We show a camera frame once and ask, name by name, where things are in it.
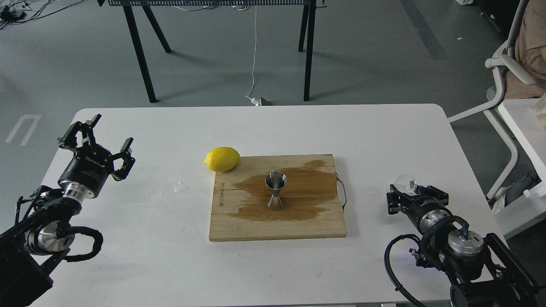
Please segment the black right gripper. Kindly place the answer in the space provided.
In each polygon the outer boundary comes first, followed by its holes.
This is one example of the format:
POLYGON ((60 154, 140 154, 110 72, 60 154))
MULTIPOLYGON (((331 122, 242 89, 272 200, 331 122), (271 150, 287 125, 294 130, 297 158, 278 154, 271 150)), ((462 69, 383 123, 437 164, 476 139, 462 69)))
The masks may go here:
POLYGON ((446 208, 449 195, 434 186, 417 185, 416 192, 418 195, 415 192, 403 193, 399 190, 388 192, 388 214, 403 212, 418 232, 425 235, 437 222, 452 215, 446 208))

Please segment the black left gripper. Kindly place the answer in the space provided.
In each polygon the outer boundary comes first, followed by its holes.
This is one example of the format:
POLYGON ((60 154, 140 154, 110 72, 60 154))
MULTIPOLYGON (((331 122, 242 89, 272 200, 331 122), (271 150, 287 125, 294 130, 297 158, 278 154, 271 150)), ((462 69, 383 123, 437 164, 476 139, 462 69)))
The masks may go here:
POLYGON ((74 152, 73 158, 57 181, 60 187, 66 188, 69 183, 78 183, 86 187, 89 198, 95 198, 101 192, 108 175, 115 181, 122 181, 128 177, 135 158, 131 156, 131 144, 134 138, 125 140, 120 152, 111 154, 103 147, 96 147, 93 129, 98 124, 101 114, 86 122, 76 121, 71 124, 64 136, 58 138, 58 147, 74 152), (82 146, 78 147, 77 134, 81 134, 82 146), (115 170, 114 161, 123 160, 122 166, 115 170))

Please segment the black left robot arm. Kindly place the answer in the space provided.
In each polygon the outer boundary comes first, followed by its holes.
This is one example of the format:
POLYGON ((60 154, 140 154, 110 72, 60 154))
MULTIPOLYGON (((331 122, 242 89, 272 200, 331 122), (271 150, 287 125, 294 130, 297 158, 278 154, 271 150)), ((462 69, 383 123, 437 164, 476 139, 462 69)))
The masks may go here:
POLYGON ((124 180, 135 163, 127 138, 112 154, 99 145, 93 129, 101 115, 76 122, 59 138, 60 148, 73 153, 58 180, 59 188, 39 186, 16 204, 14 226, 0 239, 0 300, 3 307, 27 307, 48 291, 52 271, 62 262, 87 261, 102 249, 101 232, 71 226, 84 199, 101 192, 108 176, 124 180))

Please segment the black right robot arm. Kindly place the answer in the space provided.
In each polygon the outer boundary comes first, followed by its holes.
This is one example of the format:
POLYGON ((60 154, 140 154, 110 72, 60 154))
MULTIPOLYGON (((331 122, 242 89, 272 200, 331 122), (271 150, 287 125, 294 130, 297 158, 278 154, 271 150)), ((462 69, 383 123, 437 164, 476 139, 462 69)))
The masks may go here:
POLYGON ((409 250, 416 266, 435 268, 448 277, 454 307, 537 306, 540 286, 495 233, 482 237, 470 231, 464 218, 448 210, 446 192, 414 181, 409 188, 404 193, 391 184, 386 195, 388 213, 404 213, 419 232, 399 235, 386 247, 384 266, 396 291, 415 306, 423 306, 403 287, 390 264, 392 247, 411 239, 417 244, 409 250))

